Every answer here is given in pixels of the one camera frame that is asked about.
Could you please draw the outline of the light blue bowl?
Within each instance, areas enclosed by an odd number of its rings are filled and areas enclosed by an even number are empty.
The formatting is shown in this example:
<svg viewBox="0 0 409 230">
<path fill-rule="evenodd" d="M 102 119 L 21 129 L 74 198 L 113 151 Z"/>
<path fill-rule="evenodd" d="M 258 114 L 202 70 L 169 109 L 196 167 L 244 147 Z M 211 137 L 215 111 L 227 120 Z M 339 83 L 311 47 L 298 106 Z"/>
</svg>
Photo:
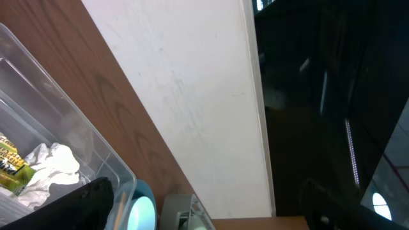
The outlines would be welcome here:
<svg viewBox="0 0 409 230">
<path fill-rule="evenodd" d="M 155 230 L 155 228 L 156 211 L 152 201 L 146 196 L 133 200 L 127 216 L 126 230 Z"/>
</svg>

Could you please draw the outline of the yellow green snack wrapper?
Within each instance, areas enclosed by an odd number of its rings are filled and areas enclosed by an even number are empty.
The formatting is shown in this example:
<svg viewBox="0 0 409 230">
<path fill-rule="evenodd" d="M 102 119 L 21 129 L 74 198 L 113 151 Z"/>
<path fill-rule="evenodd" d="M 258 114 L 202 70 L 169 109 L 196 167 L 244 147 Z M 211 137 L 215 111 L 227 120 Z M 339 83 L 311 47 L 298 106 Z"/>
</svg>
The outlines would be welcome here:
<svg viewBox="0 0 409 230">
<path fill-rule="evenodd" d="M 35 173 L 18 154 L 17 147 L 1 133 L 1 186 L 19 196 Z"/>
</svg>

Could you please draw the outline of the grey dishwasher rack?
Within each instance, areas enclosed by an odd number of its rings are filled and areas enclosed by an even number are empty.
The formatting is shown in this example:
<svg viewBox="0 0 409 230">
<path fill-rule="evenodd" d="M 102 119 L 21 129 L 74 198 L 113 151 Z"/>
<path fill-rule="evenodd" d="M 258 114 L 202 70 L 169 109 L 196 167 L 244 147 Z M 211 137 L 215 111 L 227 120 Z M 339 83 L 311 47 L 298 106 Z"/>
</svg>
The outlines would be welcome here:
<svg viewBox="0 0 409 230">
<path fill-rule="evenodd" d="M 195 194 L 170 194 L 164 199 L 160 230 L 216 230 L 204 206 Z"/>
</svg>

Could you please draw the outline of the clear plastic bin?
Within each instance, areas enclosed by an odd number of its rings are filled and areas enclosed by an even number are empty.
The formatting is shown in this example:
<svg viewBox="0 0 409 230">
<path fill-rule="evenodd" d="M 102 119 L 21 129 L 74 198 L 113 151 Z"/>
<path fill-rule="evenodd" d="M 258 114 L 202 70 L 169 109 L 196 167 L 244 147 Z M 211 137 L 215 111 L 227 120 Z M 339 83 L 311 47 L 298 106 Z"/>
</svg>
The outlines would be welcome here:
<svg viewBox="0 0 409 230">
<path fill-rule="evenodd" d="M 79 182 L 51 185 L 49 204 L 99 178 L 111 181 L 114 206 L 106 229 L 126 229 L 135 174 L 55 80 L 5 26 L 1 26 L 1 133 L 26 157 L 40 144 L 68 146 Z"/>
</svg>

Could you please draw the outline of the dark blue plate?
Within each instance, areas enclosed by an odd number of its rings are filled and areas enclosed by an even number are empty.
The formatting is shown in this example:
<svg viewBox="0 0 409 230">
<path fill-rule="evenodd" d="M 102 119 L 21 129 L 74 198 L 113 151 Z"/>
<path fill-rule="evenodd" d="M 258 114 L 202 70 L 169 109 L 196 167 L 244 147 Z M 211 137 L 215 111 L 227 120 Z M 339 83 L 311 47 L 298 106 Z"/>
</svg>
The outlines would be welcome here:
<svg viewBox="0 0 409 230">
<path fill-rule="evenodd" d="M 157 229 L 157 222 L 158 222 L 158 213 L 157 213 L 157 204 L 156 204 L 156 200 L 155 200 L 155 196 L 153 194 L 152 189 L 150 188 L 150 186 L 144 181 L 144 180 L 140 180 L 137 179 L 136 182 L 136 188 L 135 188 L 135 192 L 134 192 L 134 199 L 138 199 L 142 196 L 146 196 L 150 199 L 150 201 L 153 203 L 153 207 L 155 210 L 155 227 L 154 230 Z"/>
</svg>

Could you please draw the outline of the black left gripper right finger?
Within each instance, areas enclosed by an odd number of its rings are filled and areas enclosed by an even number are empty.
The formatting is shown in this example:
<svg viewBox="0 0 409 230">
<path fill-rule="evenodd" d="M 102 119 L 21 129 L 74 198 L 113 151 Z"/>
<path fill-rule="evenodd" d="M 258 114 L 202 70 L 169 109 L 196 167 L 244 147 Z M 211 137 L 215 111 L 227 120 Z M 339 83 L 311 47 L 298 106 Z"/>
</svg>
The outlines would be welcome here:
<svg viewBox="0 0 409 230">
<path fill-rule="evenodd" d="M 405 230 L 360 204 L 306 180 L 300 191 L 300 209 L 309 229 Z"/>
</svg>

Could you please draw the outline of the dark monitor screen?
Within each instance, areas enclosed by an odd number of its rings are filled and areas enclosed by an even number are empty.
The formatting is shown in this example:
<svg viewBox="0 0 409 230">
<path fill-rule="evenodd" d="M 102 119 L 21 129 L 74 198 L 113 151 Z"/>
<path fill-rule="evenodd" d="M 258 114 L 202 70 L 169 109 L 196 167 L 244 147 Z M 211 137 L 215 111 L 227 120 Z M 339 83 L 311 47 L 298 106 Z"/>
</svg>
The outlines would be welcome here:
<svg viewBox="0 0 409 230">
<path fill-rule="evenodd" d="M 275 213 L 408 228 L 408 0 L 256 1 Z"/>
</svg>

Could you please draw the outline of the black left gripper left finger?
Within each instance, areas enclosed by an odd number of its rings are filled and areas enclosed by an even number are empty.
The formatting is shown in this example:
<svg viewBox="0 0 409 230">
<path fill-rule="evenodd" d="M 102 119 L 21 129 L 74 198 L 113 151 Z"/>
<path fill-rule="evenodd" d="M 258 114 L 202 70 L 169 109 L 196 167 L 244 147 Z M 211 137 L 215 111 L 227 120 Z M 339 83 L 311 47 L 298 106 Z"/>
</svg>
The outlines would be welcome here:
<svg viewBox="0 0 409 230">
<path fill-rule="evenodd" d="M 99 177 L 1 230 L 104 230 L 113 202 L 111 181 Z"/>
</svg>

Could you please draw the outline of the white tissue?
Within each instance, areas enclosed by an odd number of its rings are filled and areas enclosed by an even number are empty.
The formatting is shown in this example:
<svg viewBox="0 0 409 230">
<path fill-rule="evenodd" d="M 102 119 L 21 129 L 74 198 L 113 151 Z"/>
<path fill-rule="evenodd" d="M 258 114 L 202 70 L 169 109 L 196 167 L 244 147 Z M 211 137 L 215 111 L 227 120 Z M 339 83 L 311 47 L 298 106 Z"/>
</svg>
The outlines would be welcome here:
<svg viewBox="0 0 409 230">
<path fill-rule="evenodd" d="M 68 146 L 53 143 L 51 147 L 41 143 L 25 161 L 35 173 L 25 189 L 17 196 L 20 204 L 34 209 L 50 197 L 50 186 L 73 185 L 79 182 L 80 164 Z"/>
</svg>

